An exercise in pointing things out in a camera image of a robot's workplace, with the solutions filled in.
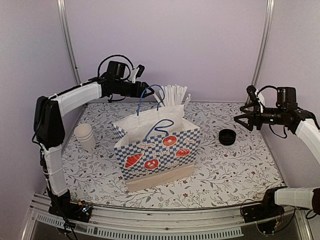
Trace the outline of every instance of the donut illustration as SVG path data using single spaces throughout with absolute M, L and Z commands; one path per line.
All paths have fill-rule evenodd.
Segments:
M 144 168 L 148 170 L 156 169 L 159 166 L 158 159 L 152 159 L 149 161 L 146 161 L 144 164 Z
M 143 155 L 143 153 L 138 153 L 133 156 L 128 156 L 126 159 L 125 168 L 128 169 L 135 165 Z
M 175 136 L 167 136 L 162 140 L 162 144 L 165 147 L 171 147 L 177 143 L 177 137 Z
M 188 148 L 181 148 L 178 151 L 176 151 L 175 155 L 177 157 L 185 157 L 185 156 L 188 156 L 190 154 L 190 152 L 191 151 Z

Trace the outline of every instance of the floral tablecloth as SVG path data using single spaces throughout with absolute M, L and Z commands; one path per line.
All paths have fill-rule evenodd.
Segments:
M 113 150 L 111 122 L 135 113 L 137 103 L 92 103 L 81 123 L 91 124 L 96 151 L 87 153 L 71 137 L 62 156 L 65 180 L 74 200 L 132 208 L 190 209 L 226 207 L 245 199 L 261 200 L 266 189 L 283 185 L 275 161 L 260 134 L 234 122 L 239 103 L 191 102 L 185 118 L 201 127 L 192 176 L 129 192 Z M 142 111 L 155 107 L 144 103 Z M 222 129 L 236 132 L 231 146 L 219 143 Z

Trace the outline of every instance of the bag handle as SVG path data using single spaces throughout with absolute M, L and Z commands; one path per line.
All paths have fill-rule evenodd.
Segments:
M 170 122 L 170 125 L 157 126 L 159 123 L 162 123 L 162 122 L 164 122 L 164 121 Z M 168 135 L 169 135 L 168 131 L 166 131 L 166 130 L 160 130 L 160 129 L 164 129 L 164 128 L 171 127 L 173 124 L 175 124 L 175 122 L 172 121 L 172 120 L 170 120 L 170 119 L 162 119 L 162 120 L 158 121 L 158 122 L 150 129 L 150 131 L 145 135 L 144 140 L 147 140 L 147 138 L 149 137 L 150 133 L 151 133 L 153 130 L 155 130 L 155 131 L 157 131 L 157 132 L 163 132 L 163 133 L 166 134 L 166 136 L 168 136 Z
M 164 89 L 163 89 L 160 85 L 158 85 L 158 84 L 153 84 L 153 85 L 151 85 L 151 86 L 148 86 L 145 90 L 143 90 L 143 92 L 142 92 L 142 94 L 141 94 L 140 101 L 139 101 L 139 106 L 138 106 L 138 110 L 136 111 L 136 115 L 137 115 L 137 116 L 139 116 L 140 107 L 141 107 L 141 103 L 142 103 L 142 98 L 144 97 L 144 94 L 146 93 L 146 91 L 147 91 L 149 88 L 154 87 L 154 86 L 159 87 L 159 88 L 162 90 L 162 92 L 163 92 L 163 98 L 161 99 L 161 101 L 160 101 L 160 102 L 158 103 L 158 105 L 156 106 L 156 110 L 158 111 L 158 110 L 159 110 L 159 105 L 160 105 L 161 103 L 164 103 L 164 99 L 165 99 L 165 96 L 166 96 Z

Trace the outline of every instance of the paper cup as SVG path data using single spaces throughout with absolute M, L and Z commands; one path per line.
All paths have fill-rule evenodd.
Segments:
M 74 129 L 74 135 L 76 139 L 81 143 L 82 147 L 89 153 L 95 150 L 96 141 L 94 136 L 94 131 L 88 123 L 83 123 L 78 125 Z

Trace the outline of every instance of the wall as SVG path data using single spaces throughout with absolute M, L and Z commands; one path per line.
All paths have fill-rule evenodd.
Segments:
M 65 5 L 82 82 L 97 75 L 104 58 L 124 54 L 135 66 L 145 66 L 141 81 L 188 86 L 196 101 L 246 101 L 239 89 L 252 81 L 267 0 L 77 0 Z
M 45 186 L 31 143 L 36 100 L 74 80 L 56 1 L 1 1 L 0 16 L 0 239 L 16 240 L 34 192 Z M 79 114 L 67 115 L 67 132 Z
M 320 119 L 320 2 L 317 0 L 275 1 L 265 59 L 259 78 L 264 85 L 291 86 L 297 90 L 301 108 Z M 267 105 L 274 106 L 276 93 L 265 92 Z M 275 127 L 279 133 L 281 127 Z M 267 127 L 263 134 L 290 187 L 320 186 L 320 165 L 296 136 L 274 136 Z M 320 239 L 320 218 L 310 221 L 314 239 Z

